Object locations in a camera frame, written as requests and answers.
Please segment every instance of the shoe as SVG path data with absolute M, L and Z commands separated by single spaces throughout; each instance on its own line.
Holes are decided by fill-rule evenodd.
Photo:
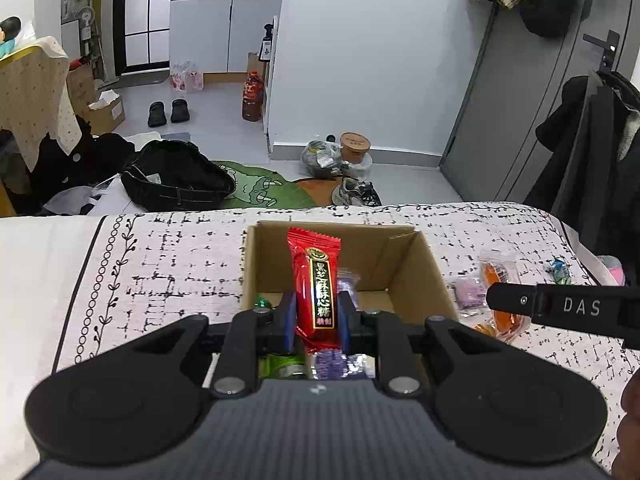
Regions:
M 176 99 L 172 103 L 171 122 L 172 123 L 184 123 L 191 119 L 189 115 L 189 108 L 187 101 L 184 99 Z
M 334 205 L 366 205 L 370 207 L 382 205 L 372 183 L 348 176 L 331 193 L 331 199 Z
M 149 128 L 157 128 L 166 124 L 166 115 L 164 114 L 164 103 L 156 101 L 149 107 L 149 120 L 146 125 Z

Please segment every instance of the white tablecloth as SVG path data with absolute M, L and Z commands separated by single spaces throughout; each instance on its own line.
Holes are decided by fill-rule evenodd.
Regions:
M 447 281 L 478 272 L 482 248 L 499 248 L 517 254 L 523 283 L 551 282 L 544 269 L 556 256 L 571 263 L 575 284 L 592 283 L 557 221 L 511 203 L 3 219 L 0 476 L 16 478 L 37 460 L 22 407 L 52 369 L 189 314 L 230 321 L 241 297 L 246 227 L 259 220 L 413 225 Z M 587 251 L 580 257 L 593 260 Z M 620 393 L 638 354 L 611 338 L 539 326 L 514 344 L 600 388 L 609 421 L 594 458 L 608 468 L 617 453 Z

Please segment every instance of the red candy wrapper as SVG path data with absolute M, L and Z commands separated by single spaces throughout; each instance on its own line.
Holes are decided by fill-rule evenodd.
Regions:
M 287 242 L 298 299 L 298 335 L 310 349 L 340 348 L 335 299 L 340 240 L 292 227 Z

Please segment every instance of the black slipper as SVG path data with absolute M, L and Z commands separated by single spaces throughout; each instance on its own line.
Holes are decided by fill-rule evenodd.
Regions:
M 146 122 L 149 128 L 157 128 L 166 124 L 166 115 L 164 114 L 164 103 L 156 101 L 149 107 L 149 120 Z
M 176 99 L 172 103 L 171 122 L 172 123 L 184 123 L 191 119 L 189 115 L 189 108 L 187 101 L 184 99 Z

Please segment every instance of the doll figurine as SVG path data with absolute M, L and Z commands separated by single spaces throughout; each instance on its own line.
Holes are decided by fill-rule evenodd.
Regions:
M 21 28 L 20 18 L 16 16 L 0 22 L 0 59 L 12 53 L 15 47 L 15 38 L 20 33 Z

